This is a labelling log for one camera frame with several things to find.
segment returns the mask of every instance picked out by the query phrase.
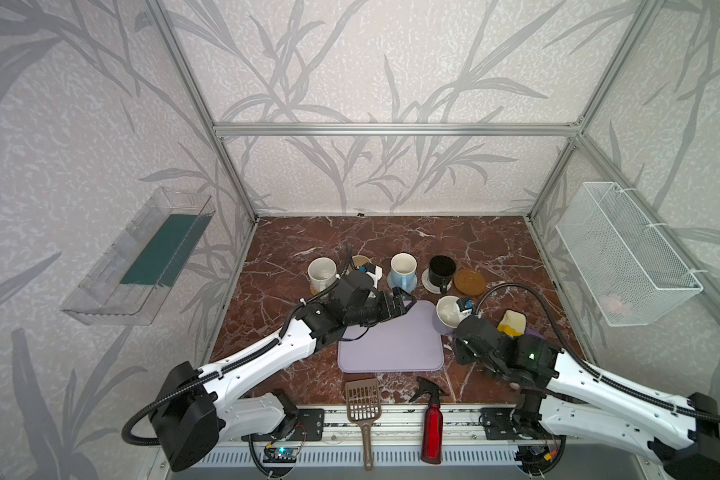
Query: black motor housing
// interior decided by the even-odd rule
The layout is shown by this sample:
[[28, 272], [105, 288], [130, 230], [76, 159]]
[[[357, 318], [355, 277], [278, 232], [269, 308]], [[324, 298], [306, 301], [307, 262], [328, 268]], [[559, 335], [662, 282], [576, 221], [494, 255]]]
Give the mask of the black motor housing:
[[[189, 362], [173, 367], [157, 398], [194, 379], [197, 374]], [[150, 422], [174, 472], [198, 463], [219, 441], [220, 424], [213, 397], [202, 385], [157, 407], [150, 414]]]

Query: dark green cloth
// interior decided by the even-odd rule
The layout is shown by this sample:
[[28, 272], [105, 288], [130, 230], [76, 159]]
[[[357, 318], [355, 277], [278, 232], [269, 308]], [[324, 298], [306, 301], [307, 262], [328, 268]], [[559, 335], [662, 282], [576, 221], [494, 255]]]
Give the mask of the dark green cloth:
[[200, 241], [202, 232], [211, 222], [211, 216], [212, 214], [168, 216], [134, 264], [125, 272], [120, 283], [137, 285], [159, 283], [162, 286], [173, 286], [195, 245]]

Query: white wire basket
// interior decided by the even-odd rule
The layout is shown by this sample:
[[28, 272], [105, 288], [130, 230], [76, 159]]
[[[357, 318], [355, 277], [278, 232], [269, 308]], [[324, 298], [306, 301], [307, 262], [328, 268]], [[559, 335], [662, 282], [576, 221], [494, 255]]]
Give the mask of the white wire basket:
[[648, 325], [702, 284], [614, 182], [584, 182], [557, 232], [611, 326]]

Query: white coaster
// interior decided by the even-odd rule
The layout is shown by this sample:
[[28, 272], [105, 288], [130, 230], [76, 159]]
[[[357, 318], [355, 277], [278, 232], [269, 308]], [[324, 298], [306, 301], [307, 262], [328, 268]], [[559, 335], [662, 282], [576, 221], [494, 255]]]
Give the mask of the white coaster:
[[[446, 292], [448, 292], [451, 289], [451, 286], [453, 285], [453, 281], [448, 283], [448, 288], [445, 289]], [[432, 285], [429, 281], [429, 268], [424, 270], [424, 273], [422, 274], [422, 285], [425, 289], [427, 289], [427, 292], [434, 293], [435, 295], [445, 295], [445, 293], [440, 293], [440, 289], [434, 285]]]

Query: white mug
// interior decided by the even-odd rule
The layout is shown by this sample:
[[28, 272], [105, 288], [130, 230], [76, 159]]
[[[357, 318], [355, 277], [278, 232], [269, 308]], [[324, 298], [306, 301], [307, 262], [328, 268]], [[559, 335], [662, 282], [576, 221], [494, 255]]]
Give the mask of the white mug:
[[322, 292], [336, 279], [336, 262], [321, 256], [314, 259], [307, 268], [309, 282], [317, 292]]
[[397, 254], [392, 258], [392, 282], [411, 293], [416, 281], [416, 259], [411, 254]]
[[451, 334], [454, 330], [456, 330], [458, 324], [461, 323], [459, 309], [456, 302], [458, 302], [458, 297], [456, 295], [446, 295], [438, 300], [438, 306], [435, 310], [437, 311], [438, 318], [444, 327], [441, 326], [440, 328], [436, 328], [436, 330], [441, 335]]

